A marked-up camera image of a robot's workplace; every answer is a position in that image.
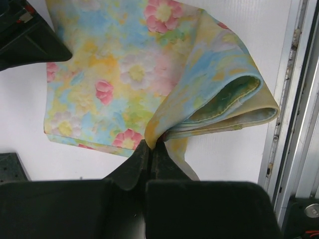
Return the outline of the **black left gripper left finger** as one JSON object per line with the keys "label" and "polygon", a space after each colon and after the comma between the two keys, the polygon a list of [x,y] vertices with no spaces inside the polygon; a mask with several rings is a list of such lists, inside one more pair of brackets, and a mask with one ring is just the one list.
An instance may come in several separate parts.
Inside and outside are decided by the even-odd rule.
{"label": "black left gripper left finger", "polygon": [[149,147],[100,180],[7,182],[0,187],[3,239],[143,239]]}

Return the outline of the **dark dotted skirt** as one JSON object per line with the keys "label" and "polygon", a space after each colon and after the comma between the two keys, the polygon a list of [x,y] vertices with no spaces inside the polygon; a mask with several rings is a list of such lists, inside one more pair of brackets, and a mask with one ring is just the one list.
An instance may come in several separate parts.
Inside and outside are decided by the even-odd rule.
{"label": "dark dotted skirt", "polygon": [[0,154],[0,184],[29,181],[16,153]]}

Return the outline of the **pastel floral skirt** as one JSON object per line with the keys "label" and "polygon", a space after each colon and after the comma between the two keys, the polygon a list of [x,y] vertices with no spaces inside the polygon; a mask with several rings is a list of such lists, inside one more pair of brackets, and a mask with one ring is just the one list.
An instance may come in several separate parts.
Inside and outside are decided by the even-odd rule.
{"label": "pastel floral skirt", "polygon": [[280,112],[241,39],[174,0],[48,0],[72,52],[47,63],[49,140],[129,157],[163,140],[189,178],[190,136],[268,123]]}

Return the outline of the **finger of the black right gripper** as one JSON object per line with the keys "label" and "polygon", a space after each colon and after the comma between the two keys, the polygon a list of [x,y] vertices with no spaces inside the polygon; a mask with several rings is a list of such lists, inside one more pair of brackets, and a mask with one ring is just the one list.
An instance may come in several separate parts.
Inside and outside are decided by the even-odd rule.
{"label": "finger of the black right gripper", "polygon": [[64,62],[72,53],[26,0],[0,2],[0,70]]}

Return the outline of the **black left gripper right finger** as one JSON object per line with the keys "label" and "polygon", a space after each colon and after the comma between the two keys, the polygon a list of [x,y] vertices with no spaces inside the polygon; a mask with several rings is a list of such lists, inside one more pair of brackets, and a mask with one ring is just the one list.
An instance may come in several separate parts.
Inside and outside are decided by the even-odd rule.
{"label": "black left gripper right finger", "polygon": [[148,239],[281,239],[268,194],[251,182],[150,180]]}

